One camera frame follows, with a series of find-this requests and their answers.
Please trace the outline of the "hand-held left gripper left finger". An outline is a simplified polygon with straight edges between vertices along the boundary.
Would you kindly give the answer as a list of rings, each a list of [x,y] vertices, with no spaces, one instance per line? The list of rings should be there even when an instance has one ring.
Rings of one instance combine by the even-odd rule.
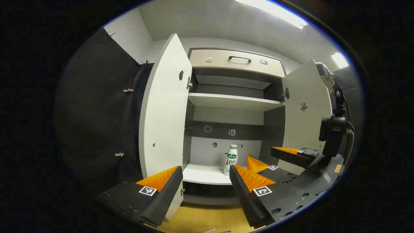
[[[182,182],[182,167],[174,166],[138,182],[124,181],[102,192],[98,201],[130,224],[162,224]]]

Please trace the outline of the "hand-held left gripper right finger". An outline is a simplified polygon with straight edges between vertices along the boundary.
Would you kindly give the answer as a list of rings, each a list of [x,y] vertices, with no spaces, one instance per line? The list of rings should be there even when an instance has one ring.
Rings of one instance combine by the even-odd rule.
[[[241,166],[230,167],[233,189],[250,227],[255,229],[270,224],[280,224],[293,218],[318,197],[312,188],[308,187],[310,182],[297,184],[294,179],[288,184],[248,186],[247,179],[252,177],[253,172]]]

